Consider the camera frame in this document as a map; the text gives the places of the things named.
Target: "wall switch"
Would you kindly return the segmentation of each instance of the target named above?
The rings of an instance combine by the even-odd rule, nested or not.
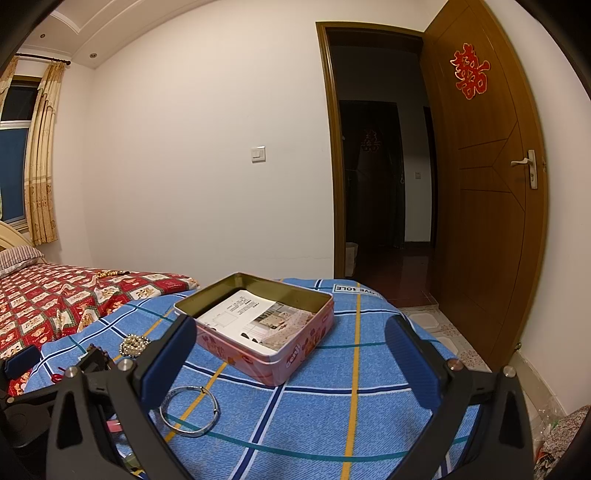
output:
[[[265,152],[265,147],[256,147],[251,148],[251,158],[253,163],[259,163],[262,161],[267,161],[267,154]]]

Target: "window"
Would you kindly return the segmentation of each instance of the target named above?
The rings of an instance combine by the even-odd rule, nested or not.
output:
[[[27,224],[24,204],[25,151],[40,80],[36,77],[15,76],[0,118],[0,220],[18,229]]]

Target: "headboard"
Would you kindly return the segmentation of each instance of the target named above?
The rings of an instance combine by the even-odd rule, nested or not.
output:
[[[0,251],[19,245],[31,245],[31,242],[10,225],[0,222]]]

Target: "red patterned bedsheet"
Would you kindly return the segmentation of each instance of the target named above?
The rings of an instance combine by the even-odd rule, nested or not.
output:
[[[38,264],[0,280],[0,357],[28,345],[79,332],[130,300],[196,288],[190,277],[172,273],[130,272],[98,278],[95,268]],[[11,394],[21,393],[19,383]]]

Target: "curtain rod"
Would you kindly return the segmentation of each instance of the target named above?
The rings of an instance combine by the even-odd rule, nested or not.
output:
[[[54,59],[52,57],[44,57],[43,55],[33,55],[31,53],[15,53],[14,56],[15,57],[31,57],[31,58],[34,58],[34,59],[44,59],[44,60],[60,61],[62,63],[65,63],[66,65],[69,65],[71,63],[70,60]]]

